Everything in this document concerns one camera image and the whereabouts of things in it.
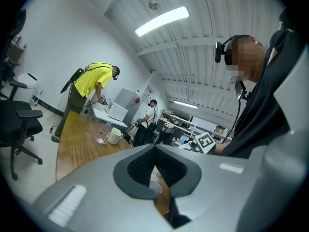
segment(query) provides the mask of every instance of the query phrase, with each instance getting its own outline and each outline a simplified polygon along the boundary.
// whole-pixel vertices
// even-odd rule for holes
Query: yellow t-shirt
[[[89,69],[74,82],[74,85],[82,97],[88,97],[89,93],[96,88],[96,82],[101,83],[102,88],[104,88],[111,77],[112,65],[105,62],[96,62],[89,65]]]

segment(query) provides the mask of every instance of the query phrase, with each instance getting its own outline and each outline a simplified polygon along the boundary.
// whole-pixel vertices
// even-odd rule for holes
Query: ceiling light
[[[198,106],[195,106],[195,105],[191,105],[191,104],[188,104],[188,103],[184,103],[184,102],[181,102],[181,101],[174,101],[176,104],[180,104],[180,105],[184,105],[184,106],[188,106],[188,107],[192,107],[192,108],[198,108]]]
[[[176,21],[176,20],[186,18],[186,17],[189,17],[189,13],[187,11],[187,8],[183,6],[178,9],[174,9],[162,15],[159,15],[158,17],[152,19],[151,21],[145,23],[144,25],[136,29],[135,33],[137,34],[137,36],[140,37],[162,25],[165,25],[172,21]]]

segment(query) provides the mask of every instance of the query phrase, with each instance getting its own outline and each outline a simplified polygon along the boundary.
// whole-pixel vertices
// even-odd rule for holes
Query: white mug
[[[112,145],[116,145],[120,138],[123,138],[124,135],[118,130],[117,128],[113,128],[110,137],[108,139],[108,142]]]

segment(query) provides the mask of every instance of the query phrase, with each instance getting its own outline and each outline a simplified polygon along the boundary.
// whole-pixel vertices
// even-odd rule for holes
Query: white shelf
[[[163,114],[166,114],[166,115],[168,115],[169,117],[172,117],[172,118],[174,118],[174,119],[176,119],[176,120],[180,120],[180,121],[182,121],[183,123],[185,123],[185,124],[187,124],[187,125],[195,126],[195,124],[193,124],[192,122],[189,122],[188,120],[185,120],[185,119],[176,117],[176,116],[171,115],[171,114],[168,114],[168,113],[166,113],[166,112],[162,112],[162,113],[163,113]]]
[[[166,121],[166,120],[164,120],[164,119],[162,119],[162,118],[159,118],[159,119],[161,119],[161,120],[164,121],[165,123],[169,123],[169,124],[173,125],[174,127],[179,128],[179,129],[181,129],[181,130],[183,130],[183,131],[185,131],[185,132],[191,134],[191,131],[189,131],[189,130],[186,130],[186,129],[180,127],[180,126],[174,125],[173,123],[170,123],[170,122],[168,122],[168,121]]]

